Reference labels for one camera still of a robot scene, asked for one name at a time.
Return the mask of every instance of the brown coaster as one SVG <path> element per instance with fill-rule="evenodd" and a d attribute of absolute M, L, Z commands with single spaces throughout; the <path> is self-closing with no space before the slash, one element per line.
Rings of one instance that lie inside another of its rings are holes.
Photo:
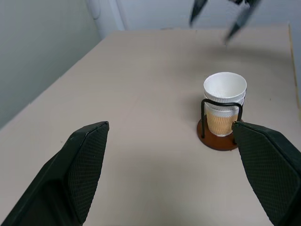
<path fill-rule="evenodd" d="M 226 137 L 218 137 L 210 132 L 207 123 L 207 116 L 205 116 L 205 138 L 202 138 L 202 120 L 198 122 L 197 133 L 198 138 L 202 141 L 202 143 L 214 150 L 230 151 L 237 148 L 237 145 L 233 143 L 233 133 Z"/>

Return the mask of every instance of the beige table surface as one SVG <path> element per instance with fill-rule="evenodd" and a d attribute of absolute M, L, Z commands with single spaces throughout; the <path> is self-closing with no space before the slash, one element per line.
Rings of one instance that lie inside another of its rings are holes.
<path fill-rule="evenodd" d="M 86 226 L 271 226 L 238 150 L 196 135 L 203 82 L 230 71 L 248 82 L 243 119 L 301 150 L 287 26 L 116 32 L 0 131 L 0 221 L 76 129 L 110 122 Z"/>

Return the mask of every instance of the table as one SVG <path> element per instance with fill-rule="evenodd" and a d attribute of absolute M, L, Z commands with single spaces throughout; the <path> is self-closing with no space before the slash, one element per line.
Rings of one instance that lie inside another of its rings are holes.
<path fill-rule="evenodd" d="M 0 131 L 0 221 L 78 128 L 110 122 L 86 226 L 271 226 L 238 150 L 197 137 L 203 82 L 230 71 L 248 82 L 243 120 L 301 150 L 287 26 L 116 32 Z"/>

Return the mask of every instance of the white paper cup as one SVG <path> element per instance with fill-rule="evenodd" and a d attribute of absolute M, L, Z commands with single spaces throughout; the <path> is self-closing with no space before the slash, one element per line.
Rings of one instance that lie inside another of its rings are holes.
<path fill-rule="evenodd" d="M 245 95 L 240 99 L 238 100 L 237 102 L 235 103 L 238 103 L 240 105 L 243 105 L 244 102 L 245 102 L 245 96 L 246 96 L 246 93 Z M 206 94 L 204 94 L 204 99 L 209 99 Z M 218 111 L 230 111 L 230 110 L 233 110 L 233 109 L 238 109 L 238 107 L 236 106 L 229 106 L 229 107 L 224 107 L 224 106 L 216 106 L 216 105 L 213 105 L 213 104 L 210 104 L 210 103 L 206 103 L 208 106 L 210 106 L 211 108 L 215 109 L 215 110 L 218 110 Z"/>
<path fill-rule="evenodd" d="M 238 102 L 246 94 L 246 80 L 239 74 L 220 72 L 210 75 L 204 82 L 205 95 L 220 103 Z"/>
<path fill-rule="evenodd" d="M 232 110 L 219 111 L 205 103 L 205 110 L 209 130 L 213 134 L 218 137 L 225 137 L 232 133 L 232 124 L 238 118 L 238 107 L 232 106 Z"/>

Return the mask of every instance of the round coaster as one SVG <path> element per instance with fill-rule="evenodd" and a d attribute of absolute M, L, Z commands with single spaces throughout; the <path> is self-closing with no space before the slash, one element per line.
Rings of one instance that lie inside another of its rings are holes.
<path fill-rule="evenodd" d="M 198 122 L 197 126 L 198 138 L 207 147 L 210 147 L 217 151 L 231 151 L 237 148 L 237 144 L 234 143 L 233 133 L 226 137 L 218 137 L 210 132 L 207 123 L 207 116 L 205 116 L 205 138 L 202 138 L 202 120 Z"/>

